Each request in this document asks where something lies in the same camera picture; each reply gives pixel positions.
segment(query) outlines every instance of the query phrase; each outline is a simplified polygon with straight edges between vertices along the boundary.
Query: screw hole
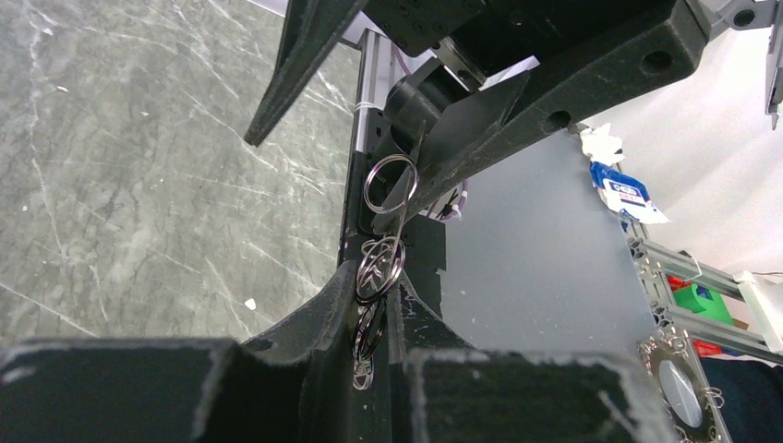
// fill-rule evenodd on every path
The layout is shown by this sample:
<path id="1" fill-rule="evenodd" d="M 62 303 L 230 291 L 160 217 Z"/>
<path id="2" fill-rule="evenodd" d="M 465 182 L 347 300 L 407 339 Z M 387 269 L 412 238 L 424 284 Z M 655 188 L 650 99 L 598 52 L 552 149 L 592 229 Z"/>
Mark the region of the screw hole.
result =
<path id="1" fill-rule="evenodd" d="M 671 67 L 671 55 L 663 51 L 648 54 L 642 60 L 642 71 L 646 74 L 662 74 Z"/>
<path id="2" fill-rule="evenodd" d="M 753 21 L 756 19 L 756 13 L 753 12 L 751 9 L 745 9 L 737 13 L 736 16 L 734 16 L 734 24 L 739 26 L 740 28 L 744 28 L 746 26 L 749 26 Z"/>
<path id="3" fill-rule="evenodd" d="M 546 120 L 544 120 L 542 129 L 544 129 L 544 133 L 546 134 L 554 134 L 561 129 L 568 127 L 570 123 L 570 114 L 565 111 L 557 111 L 556 113 L 552 113 L 549 117 L 547 117 Z"/>

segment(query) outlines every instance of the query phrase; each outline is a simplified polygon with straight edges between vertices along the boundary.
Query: red object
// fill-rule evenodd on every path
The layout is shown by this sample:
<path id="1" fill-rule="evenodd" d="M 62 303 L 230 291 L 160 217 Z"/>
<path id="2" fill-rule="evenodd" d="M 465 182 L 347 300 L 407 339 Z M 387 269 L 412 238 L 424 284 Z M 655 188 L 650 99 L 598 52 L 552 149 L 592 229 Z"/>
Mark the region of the red object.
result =
<path id="1" fill-rule="evenodd" d="M 700 357 L 708 357 L 710 355 L 720 355 L 723 353 L 723 350 L 720 349 L 720 346 L 716 346 L 715 344 L 705 343 L 703 341 L 694 340 L 693 347 L 696 349 L 696 353 L 699 354 Z"/>
<path id="2" fill-rule="evenodd" d="M 667 280 L 669 281 L 669 287 L 671 288 L 672 291 L 678 291 L 682 288 L 687 288 L 688 286 L 691 286 L 693 284 L 691 282 L 682 281 L 677 277 L 672 277 L 670 275 L 667 277 Z"/>

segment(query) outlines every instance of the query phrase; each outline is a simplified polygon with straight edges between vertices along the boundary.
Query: gray panel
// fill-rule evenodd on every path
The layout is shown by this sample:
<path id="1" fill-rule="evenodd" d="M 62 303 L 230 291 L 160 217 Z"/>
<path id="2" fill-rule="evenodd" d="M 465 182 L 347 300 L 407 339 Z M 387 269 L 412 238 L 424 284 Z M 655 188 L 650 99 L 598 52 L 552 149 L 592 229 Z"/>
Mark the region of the gray panel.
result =
<path id="1" fill-rule="evenodd" d="M 474 345 L 636 353 L 655 328 L 618 220 L 560 132 L 470 180 L 447 223 L 446 323 Z"/>

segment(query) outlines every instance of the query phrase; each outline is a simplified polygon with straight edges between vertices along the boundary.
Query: green plastic block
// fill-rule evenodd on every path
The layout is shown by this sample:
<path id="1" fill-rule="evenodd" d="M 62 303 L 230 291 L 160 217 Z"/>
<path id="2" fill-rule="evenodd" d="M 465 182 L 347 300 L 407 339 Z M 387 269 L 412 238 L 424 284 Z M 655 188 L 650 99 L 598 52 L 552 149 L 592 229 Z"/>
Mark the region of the green plastic block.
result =
<path id="1" fill-rule="evenodd" d="M 692 284 L 675 291 L 674 301 L 677 306 L 684 307 L 694 314 L 734 325 L 731 314 L 723 302 L 723 295 L 720 293 Z"/>

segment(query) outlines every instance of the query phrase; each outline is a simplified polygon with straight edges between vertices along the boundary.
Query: blue wipes package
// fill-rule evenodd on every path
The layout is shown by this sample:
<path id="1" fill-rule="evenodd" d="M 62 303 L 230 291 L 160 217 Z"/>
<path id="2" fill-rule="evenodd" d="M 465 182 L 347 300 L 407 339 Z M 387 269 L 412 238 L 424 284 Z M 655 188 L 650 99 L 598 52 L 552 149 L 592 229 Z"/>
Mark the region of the blue wipes package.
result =
<path id="1" fill-rule="evenodd" d="M 645 224 L 669 222 L 639 180 L 601 162 L 590 164 L 590 174 L 593 185 L 610 210 Z"/>

